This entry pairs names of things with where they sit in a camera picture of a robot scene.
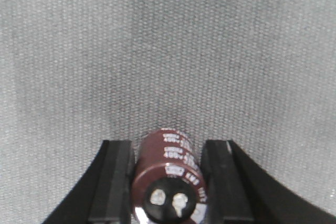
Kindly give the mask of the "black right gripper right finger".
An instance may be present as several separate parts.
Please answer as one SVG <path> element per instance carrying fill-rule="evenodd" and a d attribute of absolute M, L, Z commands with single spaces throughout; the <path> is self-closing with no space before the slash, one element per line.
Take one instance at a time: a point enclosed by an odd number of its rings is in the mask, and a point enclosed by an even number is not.
<path fill-rule="evenodd" d="M 271 177 L 232 140 L 207 140 L 201 170 L 207 223 L 335 223 L 335 216 Z"/>

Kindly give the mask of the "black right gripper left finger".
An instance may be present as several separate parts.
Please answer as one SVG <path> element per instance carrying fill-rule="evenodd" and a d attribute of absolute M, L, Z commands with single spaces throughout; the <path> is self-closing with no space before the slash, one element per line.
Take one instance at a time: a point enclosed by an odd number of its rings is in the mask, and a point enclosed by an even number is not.
<path fill-rule="evenodd" d="M 131 223 L 131 141 L 104 140 L 94 160 L 44 223 Z"/>

